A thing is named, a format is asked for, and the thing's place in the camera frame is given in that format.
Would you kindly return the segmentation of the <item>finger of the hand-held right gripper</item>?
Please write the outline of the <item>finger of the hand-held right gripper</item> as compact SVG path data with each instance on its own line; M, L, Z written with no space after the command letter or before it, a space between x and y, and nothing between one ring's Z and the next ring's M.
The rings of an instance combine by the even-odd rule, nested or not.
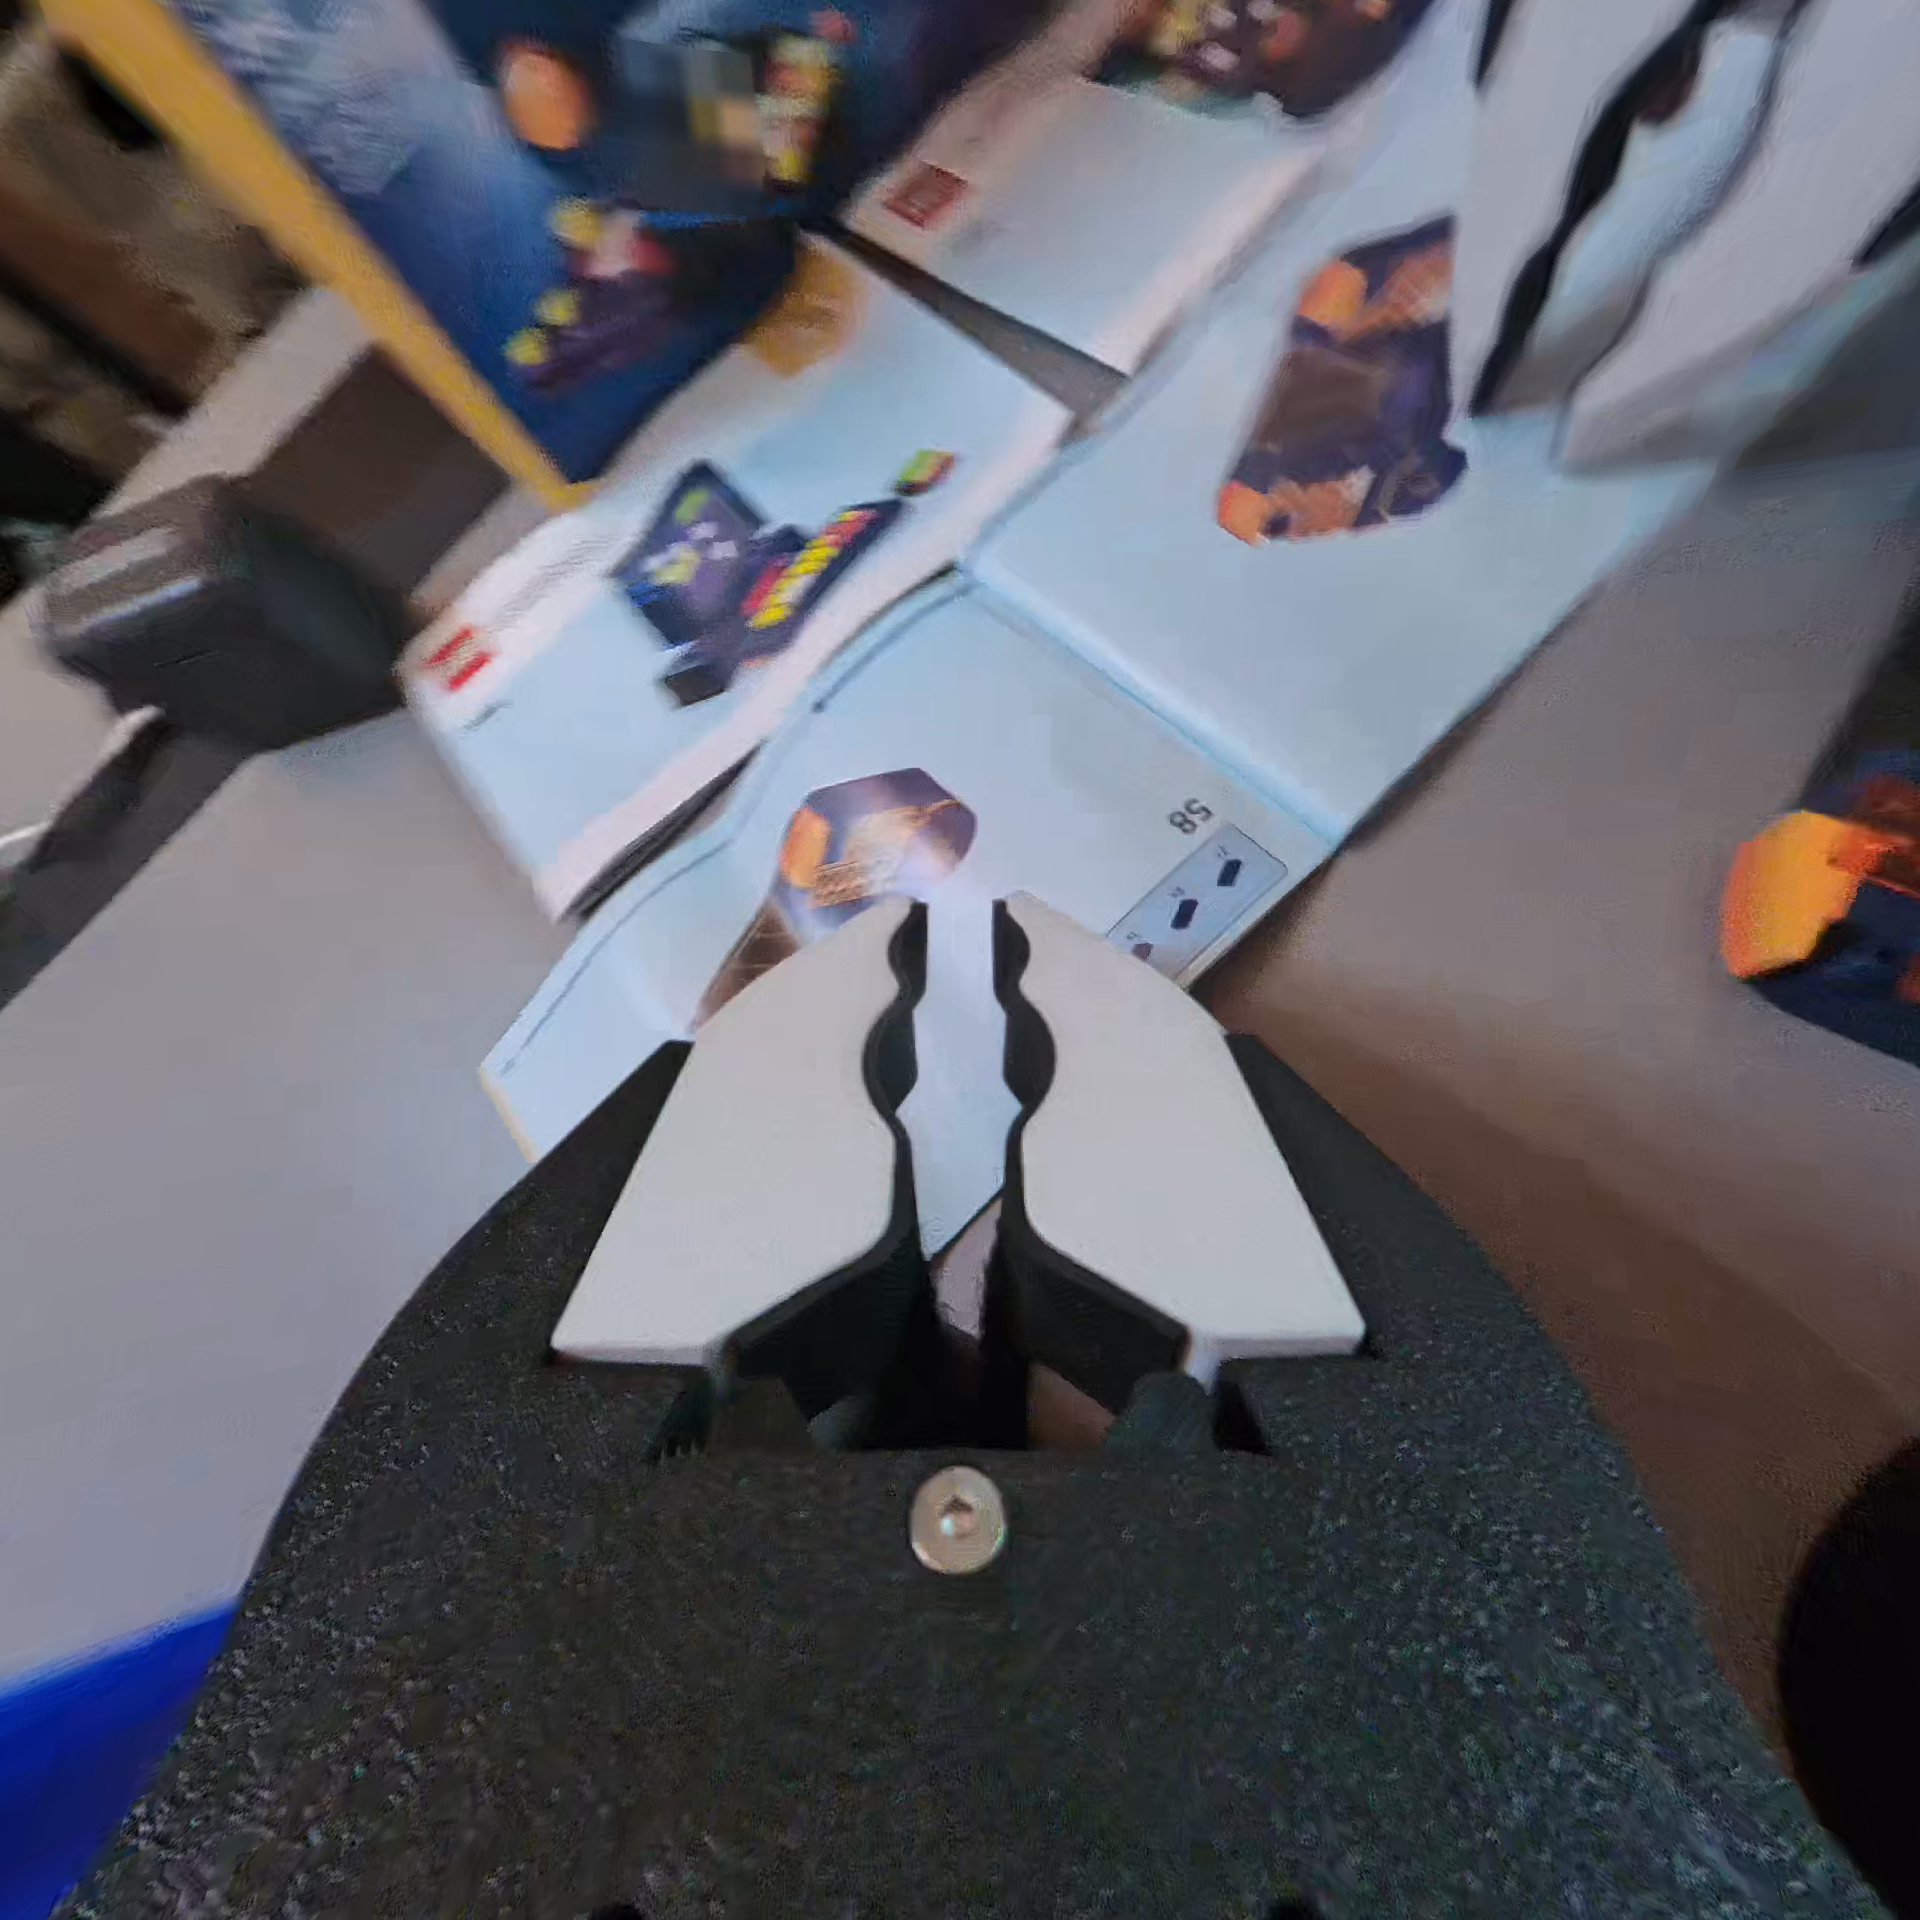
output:
M1724 456L1915 275L1918 4L1726 4L1506 380L1575 472Z
M1568 242L1619 181L1631 133L1687 100L1719 2L1490 4L1455 207L1452 380L1488 416Z

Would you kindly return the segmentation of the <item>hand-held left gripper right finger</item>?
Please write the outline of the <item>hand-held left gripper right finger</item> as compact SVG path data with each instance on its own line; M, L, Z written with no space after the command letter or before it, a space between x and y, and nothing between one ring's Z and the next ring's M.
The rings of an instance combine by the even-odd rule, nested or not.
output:
M1147 962L994 904L1015 1350L1068 1381L1349 1357L1365 1320L1227 1030Z

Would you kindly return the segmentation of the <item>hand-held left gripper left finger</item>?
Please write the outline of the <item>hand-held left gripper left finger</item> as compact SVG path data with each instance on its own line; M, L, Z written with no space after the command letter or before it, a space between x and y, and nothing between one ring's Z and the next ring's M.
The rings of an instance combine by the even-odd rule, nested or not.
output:
M802 1288L843 1275L914 1200L872 1046L923 995L925 904L886 899L736 991L671 1091L552 1326L560 1360L716 1365Z

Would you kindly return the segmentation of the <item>thick instruction booklet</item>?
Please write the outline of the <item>thick instruction booklet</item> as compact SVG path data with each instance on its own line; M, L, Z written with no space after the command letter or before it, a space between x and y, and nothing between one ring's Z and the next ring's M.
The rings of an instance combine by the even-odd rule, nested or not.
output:
M903 1109L925 1245L1000 1186L1015 1102L989 1064L989 901L1028 891L1192 982L1703 490L1704 468L1562 471L1546 410L1448 392L1463 294L1357 341L1356 520L1266 533L1268 398L1332 338L1311 282L1360 293L1463 240L1471 133L1403 123L1291 210L1114 422L976 543L959 580L872 621L696 829L614 891L483 1064L528 1162L701 1004L863 907L931 901L919 1085Z

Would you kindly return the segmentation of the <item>dark blue orange brick model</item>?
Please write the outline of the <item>dark blue orange brick model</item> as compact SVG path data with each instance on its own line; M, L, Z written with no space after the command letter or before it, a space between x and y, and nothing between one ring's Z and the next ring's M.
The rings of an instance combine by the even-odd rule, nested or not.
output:
M1844 728L1735 850L1719 964L1775 1011L1918 1064L1918 750Z

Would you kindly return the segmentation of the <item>arcade cover instruction booklet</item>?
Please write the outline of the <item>arcade cover instruction booklet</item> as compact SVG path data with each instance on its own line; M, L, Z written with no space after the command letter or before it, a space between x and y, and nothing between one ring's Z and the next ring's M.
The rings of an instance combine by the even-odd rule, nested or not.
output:
M1448 107L1482 4L1059 4L843 228L1118 372L1379 134Z

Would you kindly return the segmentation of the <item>computer cover instruction booklet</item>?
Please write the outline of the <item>computer cover instruction booklet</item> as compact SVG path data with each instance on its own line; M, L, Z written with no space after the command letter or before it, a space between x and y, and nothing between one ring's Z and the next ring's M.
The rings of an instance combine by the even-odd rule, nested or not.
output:
M757 754L827 663L958 563L1069 412L888 285L780 367L741 343L608 484L412 651L415 718L544 911Z

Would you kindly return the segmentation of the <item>dark grey box device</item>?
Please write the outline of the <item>dark grey box device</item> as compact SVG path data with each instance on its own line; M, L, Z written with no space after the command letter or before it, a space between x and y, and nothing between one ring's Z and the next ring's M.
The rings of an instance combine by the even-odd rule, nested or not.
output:
M38 587L42 654L117 712L283 751L399 706L402 596L340 546L203 476L88 520Z

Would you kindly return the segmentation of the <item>blue plastic bin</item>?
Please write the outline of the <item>blue plastic bin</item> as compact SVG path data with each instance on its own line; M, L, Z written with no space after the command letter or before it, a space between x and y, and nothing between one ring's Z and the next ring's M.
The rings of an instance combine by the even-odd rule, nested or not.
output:
M180 1733L235 1602L5 1683L2 1915L44 1918L84 1877Z

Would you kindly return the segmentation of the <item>blue yellow toy brick box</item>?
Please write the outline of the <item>blue yellow toy brick box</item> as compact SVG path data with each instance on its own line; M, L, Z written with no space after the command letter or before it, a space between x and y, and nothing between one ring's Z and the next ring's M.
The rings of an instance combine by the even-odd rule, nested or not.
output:
M597 480L1024 11L36 4L508 476Z

